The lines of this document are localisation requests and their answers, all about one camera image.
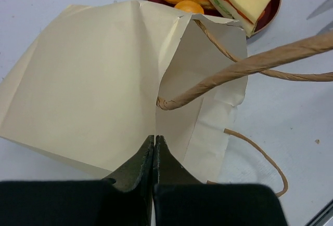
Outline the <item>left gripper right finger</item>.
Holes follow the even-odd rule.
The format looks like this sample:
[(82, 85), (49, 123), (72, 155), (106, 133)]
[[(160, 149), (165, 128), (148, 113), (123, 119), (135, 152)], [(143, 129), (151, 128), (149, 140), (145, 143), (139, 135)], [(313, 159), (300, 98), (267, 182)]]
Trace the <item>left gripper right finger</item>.
[(262, 184), (203, 184), (156, 137), (153, 203), (157, 225), (287, 225), (277, 196)]

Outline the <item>metal tongs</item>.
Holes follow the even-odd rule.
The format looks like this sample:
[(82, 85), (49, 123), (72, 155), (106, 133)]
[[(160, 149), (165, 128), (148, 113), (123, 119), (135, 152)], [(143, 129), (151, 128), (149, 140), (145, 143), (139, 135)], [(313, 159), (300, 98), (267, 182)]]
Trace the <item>metal tongs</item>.
[[(332, 3), (333, 3), (333, 0), (325, 0), (314, 11), (312, 11), (312, 13), (309, 14), (306, 19), (310, 20), (310, 19), (332, 9)], [(322, 29), (320, 29), (318, 31), (317, 35), (332, 31), (332, 24), (333, 24), (333, 21), (330, 21), (327, 25), (325, 25)]]

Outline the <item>beige paper bag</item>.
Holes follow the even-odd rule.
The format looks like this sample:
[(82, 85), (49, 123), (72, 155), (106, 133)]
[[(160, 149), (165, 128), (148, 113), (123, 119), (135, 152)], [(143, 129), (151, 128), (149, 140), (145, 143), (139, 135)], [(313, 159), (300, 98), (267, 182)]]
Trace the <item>beige paper bag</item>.
[(217, 182), (248, 75), (332, 81), (274, 67), (332, 49), (332, 33), (251, 57), (238, 21), (148, 1), (71, 5), (1, 82), (1, 137), (103, 177), (149, 135)]

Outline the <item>small round fake bun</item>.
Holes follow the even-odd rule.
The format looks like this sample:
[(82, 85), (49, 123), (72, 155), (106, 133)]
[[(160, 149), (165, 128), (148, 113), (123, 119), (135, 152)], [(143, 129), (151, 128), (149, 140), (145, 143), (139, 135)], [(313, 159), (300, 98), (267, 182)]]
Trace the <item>small round fake bun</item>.
[(181, 2), (177, 3), (174, 6), (174, 8), (185, 11), (185, 12), (194, 13), (194, 14), (204, 14), (203, 7), (193, 1), (187, 1), (187, 0), (181, 1)]

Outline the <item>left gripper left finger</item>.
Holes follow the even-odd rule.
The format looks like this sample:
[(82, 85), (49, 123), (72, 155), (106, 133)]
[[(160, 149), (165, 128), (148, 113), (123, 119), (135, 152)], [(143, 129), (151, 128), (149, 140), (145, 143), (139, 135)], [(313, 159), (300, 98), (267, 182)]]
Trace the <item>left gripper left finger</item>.
[(98, 180), (2, 181), (1, 225), (150, 225), (153, 144)]

